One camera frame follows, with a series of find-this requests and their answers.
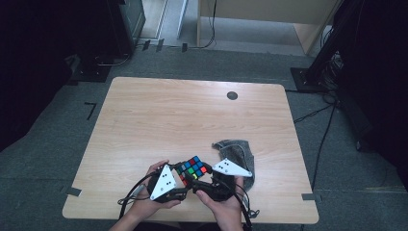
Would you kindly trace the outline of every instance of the hand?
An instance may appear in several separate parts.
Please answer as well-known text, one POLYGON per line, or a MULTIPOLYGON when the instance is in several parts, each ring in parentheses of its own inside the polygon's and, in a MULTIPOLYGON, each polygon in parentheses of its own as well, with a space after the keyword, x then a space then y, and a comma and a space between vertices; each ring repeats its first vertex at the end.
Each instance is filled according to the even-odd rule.
MULTIPOLYGON (((160 161, 159 163, 150 166, 146 175, 166 163, 168 163, 168 160, 160 161)), ((137 198, 141 200, 135 200, 129 211, 114 225, 114 227, 111 228, 111 230, 134 230, 140 222, 155 214, 159 209, 170 209, 181 203, 180 200, 171 200, 166 203, 150 200, 150 194, 146 189, 149 180, 150 177, 141 183, 141 185, 145 186, 137 196, 137 198)))
MULTIPOLYGON (((235 183, 243 187, 243 178, 237 176, 235 183)), ((237 186, 235 190, 238 197, 242 199, 242 189, 237 186)), ((213 212, 218 226, 222 231, 243 230, 241 223, 241 205, 235 196, 231 196, 225 201, 216 202, 203 191, 197 191, 195 194, 213 212)))

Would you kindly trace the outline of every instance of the gray carpet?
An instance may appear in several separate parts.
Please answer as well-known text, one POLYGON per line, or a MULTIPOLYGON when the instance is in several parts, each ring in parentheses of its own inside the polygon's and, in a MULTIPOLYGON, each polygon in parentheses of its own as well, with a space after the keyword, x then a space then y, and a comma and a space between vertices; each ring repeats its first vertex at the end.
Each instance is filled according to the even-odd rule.
MULTIPOLYGON (((312 58, 155 47, 139 48, 114 66, 106 83, 64 86, 26 137, 0 153, 0 230, 108 230, 115 220, 66 219, 62 209, 109 85, 115 76, 281 84, 294 90, 290 67, 312 58), (97 103, 95 112, 85 102, 97 103)), ((293 118, 327 104, 319 94, 288 92, 293 118)), ((295 127, 312 181, 330 110, 295 127)), ((255 224, 254 230, 406 230, 408 194, 395 168, 376 153, 359 153, 347 118, 336 109, 321 151, 315 193, 319 222, 255 224)))

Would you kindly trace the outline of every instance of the gray cloth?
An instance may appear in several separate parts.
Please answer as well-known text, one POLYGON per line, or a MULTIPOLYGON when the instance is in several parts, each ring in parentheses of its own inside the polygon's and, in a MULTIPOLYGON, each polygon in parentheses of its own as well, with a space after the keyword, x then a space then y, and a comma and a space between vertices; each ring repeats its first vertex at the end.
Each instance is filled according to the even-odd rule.
POLYGON ((254 156, 249 149, 248 141, 224 140, 213 143, 219 150, 221 160, 228 158, 231 162, 252 172, 252 177, 243 178, 243 188, 248 192, 255 182, 254 156))

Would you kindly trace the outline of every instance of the wooden table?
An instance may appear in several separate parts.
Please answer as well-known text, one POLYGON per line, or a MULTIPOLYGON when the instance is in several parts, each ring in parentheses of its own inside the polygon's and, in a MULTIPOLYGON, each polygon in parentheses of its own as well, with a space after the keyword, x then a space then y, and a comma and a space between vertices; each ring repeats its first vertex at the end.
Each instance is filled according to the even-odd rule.
MULTIPOLYGON (((200 46, 200 18, 213 16, 215 1, 198 0, 197 46, 200 46)), ((303 51, 309 54, 342 2, 343 0, 218 0, 216 17, 293 23, 303 51)))
MULTIPOLYGON (((194 155, 213 165, 220 157, 212 143, 222 140, 247 140, 255 156, 256 179, 248 194, 251 208, 261 213, 252 222, 319 220, 315 201, 302 199, 312 191, 282 86, 130 77, 112 82, 72 185, 82 193, 68 196, 63 214, 116 219, 117 201, 150 165, 194 155), (238 98, 230 100, 229 91, 238 98)), ((150 220, 214 216, 189 192, 181 205, 150 220)))

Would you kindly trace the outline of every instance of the rubik's cube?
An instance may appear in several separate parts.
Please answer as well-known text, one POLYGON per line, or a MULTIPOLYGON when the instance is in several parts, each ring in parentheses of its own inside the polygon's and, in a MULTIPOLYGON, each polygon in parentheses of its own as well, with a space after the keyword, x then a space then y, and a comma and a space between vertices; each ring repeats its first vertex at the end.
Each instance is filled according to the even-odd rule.
POLYGON ((197 156, 184 162, 178 168, 176 168, 177 174, 180 176, 181 181, 185 186, 188 185, 186 180, 186 174, 190 174, 195 180, 203 176, 208 169, 205 168, 203 163, 197 156))

